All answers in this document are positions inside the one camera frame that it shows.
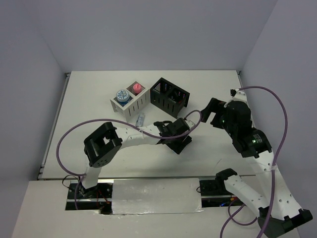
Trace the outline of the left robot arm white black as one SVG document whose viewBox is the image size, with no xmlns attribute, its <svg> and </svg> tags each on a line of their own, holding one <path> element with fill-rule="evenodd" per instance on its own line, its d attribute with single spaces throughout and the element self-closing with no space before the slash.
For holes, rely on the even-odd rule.
<svg viewBox="0 0 317 238">
<path fill-rule="evenodd" d="M 102 124 L 84 140 L 84 152 L 89 166 L 79 186 L 79 192 L 85 198 L 96 194 L 101 168 L 109 164 L 121 149 L 138 145 L 163 144 L 176 154 L 180 154 L 192 138 L 188 135 L 179 138 L 175 136 L 190 131 L 194 126 L 192 121 L 183 118 L 174 122 L 157 121 L 137 129 L 116 128 L 111 122 Z"/>
</svg>

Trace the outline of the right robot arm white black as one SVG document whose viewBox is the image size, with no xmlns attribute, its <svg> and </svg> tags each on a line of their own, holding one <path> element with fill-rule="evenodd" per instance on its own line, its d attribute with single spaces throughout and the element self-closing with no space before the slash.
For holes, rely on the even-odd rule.
<svg viewBox="0 0 317 238">
<path fill-rule="evenodd" d="M 246 101 L 226 103 L 212 98 L 202 110 L 202 122 L 206 122 L 211 113 L 215 114 L 211 125 L 229 134 L 236 151 L 251 166 L 263 193 L 252 189 L 233 169 L 216 174 L 216 190 L 221 194 L 229 192 L 248 206 L 268 238 L 278 238 L 311 221 L 311 212 L 295 200 L 273 164 L 274 152 L 266 135 L 252 126 L 251 110 Z"/>
</svg>

